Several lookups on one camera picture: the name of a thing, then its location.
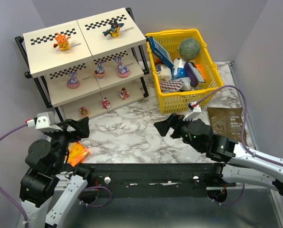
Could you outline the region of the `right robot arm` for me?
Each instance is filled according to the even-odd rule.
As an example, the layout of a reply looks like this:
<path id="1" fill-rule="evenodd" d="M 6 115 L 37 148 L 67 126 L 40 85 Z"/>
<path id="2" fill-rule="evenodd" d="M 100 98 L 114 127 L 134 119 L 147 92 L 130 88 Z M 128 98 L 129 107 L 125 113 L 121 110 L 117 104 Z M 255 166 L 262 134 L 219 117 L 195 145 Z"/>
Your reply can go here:
<path id="1" fill-rule="evenodd" d="M 266 187 L 283 196 L 283 159 L 250 149 L 213 132 L 201 119 L 186 120 L 184 116 L 171 114 L 166 120 L 155 122 L 154 127 L 164 137 L 173 129 L 171 138 L 181 138 L 207 158 L 222 162 L 219 175 L 226 183 L 247 183 Z"/>

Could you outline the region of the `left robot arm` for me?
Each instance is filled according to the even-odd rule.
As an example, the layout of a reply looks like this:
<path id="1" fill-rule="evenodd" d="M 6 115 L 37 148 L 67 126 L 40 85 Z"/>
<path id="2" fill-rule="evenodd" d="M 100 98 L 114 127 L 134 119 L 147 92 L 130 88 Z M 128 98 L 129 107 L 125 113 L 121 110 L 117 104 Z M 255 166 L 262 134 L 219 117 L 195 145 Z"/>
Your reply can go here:
<path id="1" fill-rule="evenodd" d="M 79 194 L 95 182 L 93 169 L 76 167 L 66 189 L 53 208 L 48 209 L 59 182 L 57 175 L 65 168 L 68 146 L 89 137 L 88 122 L 89 118 L 84 117 L 57 123 L 48 113 L 27 121 L 28 127 L 35 127 L 51 138 L 33 142 L 25 159 L 30 171 L 20 182 L 20 199 L 30 228 L 62 228 Z"/>

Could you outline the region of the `purple bunny donut toy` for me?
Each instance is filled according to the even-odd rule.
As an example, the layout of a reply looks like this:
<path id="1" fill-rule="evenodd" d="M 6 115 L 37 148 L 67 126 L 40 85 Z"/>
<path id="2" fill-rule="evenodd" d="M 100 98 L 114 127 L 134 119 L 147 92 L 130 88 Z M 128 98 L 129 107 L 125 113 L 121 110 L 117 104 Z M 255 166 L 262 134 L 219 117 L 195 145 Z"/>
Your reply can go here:
<path id="1" fill-rule="evenodd" d="M 122 63 L 122 57 L 115 57 L 114 61 L 117 63 L 118 76 L 121 78 L 128 77 L 130 75 L 130 71 L 127 66 Z"/>

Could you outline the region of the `black yellow bat toy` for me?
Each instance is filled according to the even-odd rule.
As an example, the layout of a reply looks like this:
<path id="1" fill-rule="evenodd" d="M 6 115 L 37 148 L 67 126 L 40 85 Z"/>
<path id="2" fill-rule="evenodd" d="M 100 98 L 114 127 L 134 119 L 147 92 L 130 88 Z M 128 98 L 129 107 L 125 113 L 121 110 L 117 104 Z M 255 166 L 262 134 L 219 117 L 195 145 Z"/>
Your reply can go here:
<path id="1" fill-rule="evenodd" d="M 103 35 L 106 37 L 110 35 L 113 38 L 117 38 L 120 35 L 120 29 L 124 27 L 124 23 L 118 23 L 117 19 L 109 22 L 110 28 L 106 31 L 103 31 Z"/>

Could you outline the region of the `red pink bear toy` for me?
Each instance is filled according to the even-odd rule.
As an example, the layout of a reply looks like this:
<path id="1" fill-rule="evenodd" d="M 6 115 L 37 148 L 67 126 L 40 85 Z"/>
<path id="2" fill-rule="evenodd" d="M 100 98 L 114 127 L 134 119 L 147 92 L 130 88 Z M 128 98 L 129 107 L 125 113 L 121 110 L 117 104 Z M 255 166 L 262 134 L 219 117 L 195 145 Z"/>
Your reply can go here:
<path id="1" fill-rule="evenodd" d="M 120 95 L 122 100 L 126 100 L 126 99 L 128 99 L 130 97 L 128 91 L 124 87 L 121 89 L 119 95 Z"/>

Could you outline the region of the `purple creature pink donut toy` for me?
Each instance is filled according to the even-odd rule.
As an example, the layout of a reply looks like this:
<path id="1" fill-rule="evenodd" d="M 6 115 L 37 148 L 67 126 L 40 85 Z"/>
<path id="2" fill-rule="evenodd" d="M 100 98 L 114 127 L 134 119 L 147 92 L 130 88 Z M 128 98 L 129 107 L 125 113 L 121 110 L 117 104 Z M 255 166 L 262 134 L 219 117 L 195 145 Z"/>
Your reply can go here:
<path id="1" fill-rule="evenodd" d="M 67 86 L 70 89 L 76 89 L 80 86 L 80 81 L 78 80 L 77 71 L 68 73 L 69 80 L 67 81 Z"/>

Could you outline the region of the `purple bunny orange cup toy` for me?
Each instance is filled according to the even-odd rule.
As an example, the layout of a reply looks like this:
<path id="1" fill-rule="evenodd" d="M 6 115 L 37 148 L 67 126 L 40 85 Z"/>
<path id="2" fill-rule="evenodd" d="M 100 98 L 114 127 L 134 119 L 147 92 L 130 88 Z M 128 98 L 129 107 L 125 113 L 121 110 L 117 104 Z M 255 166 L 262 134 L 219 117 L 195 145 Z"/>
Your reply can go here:
<path id="1" fill-rule="evenodd" d="M 97 64 L 97 68 L 95 70 L 95 75 L 98 79 L 104 79 L 106 72 L 104 70 L 103 64 L 106 63 L 106 61 L 101 61 Z"/>

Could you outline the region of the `orange dragon toy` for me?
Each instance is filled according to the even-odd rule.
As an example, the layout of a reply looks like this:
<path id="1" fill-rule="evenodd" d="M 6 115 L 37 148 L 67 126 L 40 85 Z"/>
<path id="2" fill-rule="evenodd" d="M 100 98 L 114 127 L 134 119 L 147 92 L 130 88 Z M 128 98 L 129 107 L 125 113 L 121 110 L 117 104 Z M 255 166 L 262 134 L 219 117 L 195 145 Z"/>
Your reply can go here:
<path id="1" fill-rule="evenodd" d="M 57 33 L 57 36 L 55 37 L 55 40 L 57 41 L 56 44 L 53 44 L 54 48 L 59 48 L 61 50 L 68 50 L 70 49 L 69 45 L 69 39 L 71 36 L 66 36 L 66 34 L 61 35 L 60 33 Z"/>

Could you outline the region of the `small red pink toy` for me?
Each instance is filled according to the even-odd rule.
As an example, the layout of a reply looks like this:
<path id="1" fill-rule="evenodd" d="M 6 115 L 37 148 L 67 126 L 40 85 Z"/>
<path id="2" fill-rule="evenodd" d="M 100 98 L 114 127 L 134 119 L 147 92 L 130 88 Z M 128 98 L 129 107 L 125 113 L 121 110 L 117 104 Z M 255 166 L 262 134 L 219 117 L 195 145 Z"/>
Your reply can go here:
<path id="1" fill-rule="evenodd" d="M 102 100 L 102 106 L 104 109 L 109 109 L 111 107 L 110 102 L 106 97 L 104 97 Z"/>

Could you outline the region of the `pink bear strawberry toy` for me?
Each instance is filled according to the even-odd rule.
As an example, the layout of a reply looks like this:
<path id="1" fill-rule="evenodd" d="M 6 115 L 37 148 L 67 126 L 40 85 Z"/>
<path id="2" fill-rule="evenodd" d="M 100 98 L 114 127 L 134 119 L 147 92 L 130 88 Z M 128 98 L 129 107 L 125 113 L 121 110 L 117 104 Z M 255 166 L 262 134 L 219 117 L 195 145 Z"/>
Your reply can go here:
<path id="1" fill-rule="evenodd" d="M 86 107 L 80 108 L 80 115 L 82 117 L 88 117 L 90 115 L 90 111 Z"/>

